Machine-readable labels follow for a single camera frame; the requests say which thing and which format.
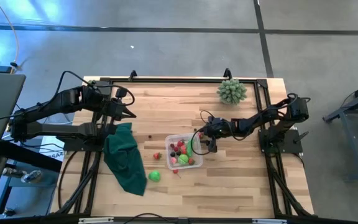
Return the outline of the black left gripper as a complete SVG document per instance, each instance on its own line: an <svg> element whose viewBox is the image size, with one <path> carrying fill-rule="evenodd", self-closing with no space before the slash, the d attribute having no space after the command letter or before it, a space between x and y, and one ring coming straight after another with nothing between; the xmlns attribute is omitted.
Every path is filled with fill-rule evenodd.
<svg viewBox="0 0 358 224"><path fill-rule="evenodd" d="M136 118L137 116L128 110L125 105L120 103L117 99L111 98L106 105L106 115L112 117L116 121L121 121L123 118Z"/></svg>

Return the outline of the potted faux green plant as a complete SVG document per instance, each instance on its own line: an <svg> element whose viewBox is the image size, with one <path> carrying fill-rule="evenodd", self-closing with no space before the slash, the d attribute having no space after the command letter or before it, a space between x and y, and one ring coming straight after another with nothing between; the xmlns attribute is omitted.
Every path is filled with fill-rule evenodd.
<svg viewBox="0 0 358 224"><path fill-rule="evenodd" d="M238 79L230 79L222 81L216 93L222 103L238 105L247 98L246 91L246 87Z"/></svg>

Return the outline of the clear plastic tupperware container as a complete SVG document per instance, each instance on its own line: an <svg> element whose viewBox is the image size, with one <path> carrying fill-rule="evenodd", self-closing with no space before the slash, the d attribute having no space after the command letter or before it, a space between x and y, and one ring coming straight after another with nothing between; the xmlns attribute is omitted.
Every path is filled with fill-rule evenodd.
<svg viewBox="0 0 358 224"><path fill-rule="evenodd" d="M175 147L178 148L178 151L181 151L181 147L177 146L177 142L179 140L184 141L183 146L186 146L186 144L189 140L193 141L193 155L191 157L189 157L189 159L193 159L195 161L195 163L193 165L189 165L189 164L180 165L178 163L178 161L176 164L172 164L172 162L171 162L172 156L170 156L170 153L175 152L175 151L173 150L174 147L171 147L170 145L171 145L171 143L174 143ZM166 153L167 153L167 166L170 170L197 168L197 167L201 167L203 165L203 157L201 156L201 144L200 144L200 139L197 135L195 137L193 137L192 133L169 135L165 139L165 147L166 147Z"/></svg>

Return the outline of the white bracket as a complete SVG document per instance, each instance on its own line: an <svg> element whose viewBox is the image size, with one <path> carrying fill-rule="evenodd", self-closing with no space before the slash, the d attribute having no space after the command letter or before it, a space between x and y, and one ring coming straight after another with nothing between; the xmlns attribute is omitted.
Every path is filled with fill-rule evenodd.
<svg viewBox="0 0 358 224"><path fill-rule="evenodd" d="M288 224L286 220L270 218L253 218L252 224Z"/></svg>
<svg viewBox="0 0 358 224"><path fill-rule="evenodd" d="M80 218L78 224L112 224L114 223L113 217L88 217Z"/></svg>

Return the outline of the silver metal can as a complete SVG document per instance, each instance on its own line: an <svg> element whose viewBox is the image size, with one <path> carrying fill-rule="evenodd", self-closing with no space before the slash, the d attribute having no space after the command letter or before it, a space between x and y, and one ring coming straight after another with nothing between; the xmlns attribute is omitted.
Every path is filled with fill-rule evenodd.
<svg viewBox="0 0 358 224"><path fill-rule="evenodd" d="M21 177L22 183L34 184L42 180L43 172L41 170L33 170Z"/></svg>

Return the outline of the white printed sheet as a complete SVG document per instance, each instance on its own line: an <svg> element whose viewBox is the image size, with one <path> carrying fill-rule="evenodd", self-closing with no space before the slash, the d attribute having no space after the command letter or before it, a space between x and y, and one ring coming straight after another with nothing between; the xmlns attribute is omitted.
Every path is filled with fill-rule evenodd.
<svg viewBox="0 0 358 224"><path fill-rule="evenodd" d="M39 152L45 156L62 162L65 157L65 152L63 150L64 145L65 143L57 139L55 136L44 136L42 138Z"/></svg>

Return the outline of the brown bottle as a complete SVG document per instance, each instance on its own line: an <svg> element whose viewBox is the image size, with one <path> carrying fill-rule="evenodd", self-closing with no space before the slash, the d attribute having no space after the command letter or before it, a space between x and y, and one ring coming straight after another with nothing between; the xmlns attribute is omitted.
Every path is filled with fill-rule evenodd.
<svg viewBox="0 0 358 224"><path fill-rule="evenodd" d="M14 177L14 178L21 178L23 176L23 173L21 171L10 167L5 167L2 171L2 174L4 176Z"/></svg>

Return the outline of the dark green cloth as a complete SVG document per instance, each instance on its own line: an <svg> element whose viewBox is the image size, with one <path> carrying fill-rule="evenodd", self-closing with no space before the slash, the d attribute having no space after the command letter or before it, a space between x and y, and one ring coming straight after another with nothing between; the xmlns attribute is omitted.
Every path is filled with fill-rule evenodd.
<svg viewBox="0 0 358 224"><path fill-rule="evenodd" d="M115 134L104 141L104 162L122 189L143 196L147 177L137 142L132 135L132 123L117 125Z"/></svg>

